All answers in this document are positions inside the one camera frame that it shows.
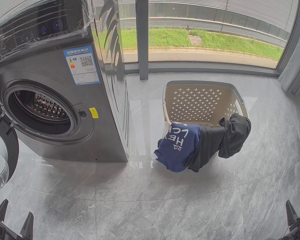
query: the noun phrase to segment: black jacket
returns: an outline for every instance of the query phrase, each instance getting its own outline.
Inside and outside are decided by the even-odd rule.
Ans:
[[[184,163],[185,167],[198,172],[219,150],[219,157],[229,158],[238,153],[251,131],[251,122],[239,114],[230,120],[222,118],[218,127],[201,125],[199,145]]]

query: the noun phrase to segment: open washing machine door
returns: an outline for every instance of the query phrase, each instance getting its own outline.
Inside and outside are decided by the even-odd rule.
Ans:
[[[19,141],[11,120],[0,112],[0,189],[12,177],[19,158]]]

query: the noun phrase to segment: laundry basket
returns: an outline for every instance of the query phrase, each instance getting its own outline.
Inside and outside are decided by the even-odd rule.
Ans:
[[[219,126],[233,113],[248,116],[236,87],[212,81],[170,81],[163,91],[164,135],[171,122]]]

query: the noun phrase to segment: floor-to-ceiling window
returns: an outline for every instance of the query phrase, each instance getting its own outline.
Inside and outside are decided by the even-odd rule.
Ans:
[[[122,0],[121,4],[126,62],[138,60],[132,2]],[[290,37],[298,2],[149,0],[149,61],[225,62],[276,68]]]
[[[137,62],[136,0],[118,0],[125,62]]]

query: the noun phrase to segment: qr code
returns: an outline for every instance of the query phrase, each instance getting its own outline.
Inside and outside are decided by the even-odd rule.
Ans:
[[[80,57],[80,62],[83,67],[93,66],[92,56]]]

